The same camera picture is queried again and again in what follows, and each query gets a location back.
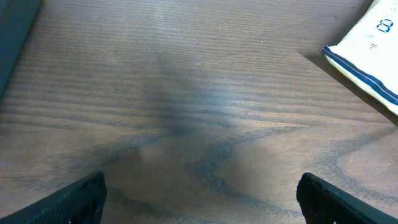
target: blue logo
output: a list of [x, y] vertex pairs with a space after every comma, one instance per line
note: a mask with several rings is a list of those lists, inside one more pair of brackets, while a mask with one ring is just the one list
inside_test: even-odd
[[377, 29], [381, 32], [390, 32], [390, 27], [392, 27], [394, 23], [390, 19], [382, 19], [380, 24], [377, 25]]

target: white packet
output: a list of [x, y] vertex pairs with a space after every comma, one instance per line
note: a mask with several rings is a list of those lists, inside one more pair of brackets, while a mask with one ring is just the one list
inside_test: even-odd
[[343, 40], [324, 47], [323, 53], [342, 74], [398, 115], [398, 0], [375, 0]]

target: blue stripe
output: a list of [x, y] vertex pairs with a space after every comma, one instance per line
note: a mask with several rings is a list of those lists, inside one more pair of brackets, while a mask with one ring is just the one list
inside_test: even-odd
[[353, 74], [356, 78], [360, 79], [363, 83], [370, 86], [376, 93], [386, 99], [388, 102], [398, 105], [398, 95], [390, 91], [384, 84], [375, 78], [372, 75], [367, 74], [366, 72], [357, 68], [353, 63], [349, 62], [347, 59], [343, 58], [342, 56], [333, 53], [329, 46], [325, 46], [322, 48], [323, 53], [334, 60], [337, 64], [342, 66], [345, 70], [349, 71]]

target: wood grain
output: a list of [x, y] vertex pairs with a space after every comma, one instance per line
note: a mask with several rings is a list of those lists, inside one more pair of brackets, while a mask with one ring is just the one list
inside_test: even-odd
[[0, 217], [94, 170], [103, 223], [304, 223], [304, 172], [397, 216], [397, 118], [320, 55], [369, 3], [45, 0], [0, 104]]

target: wood grain pattern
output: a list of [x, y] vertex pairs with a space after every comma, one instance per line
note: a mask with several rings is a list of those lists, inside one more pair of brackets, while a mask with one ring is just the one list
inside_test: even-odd
[[0, 217], [94, 170], [103, 223], [304, 223], [304, 172], [397, 216], [396, 116], [320, 55], [369, 3], [45, 0], [0, 104]]

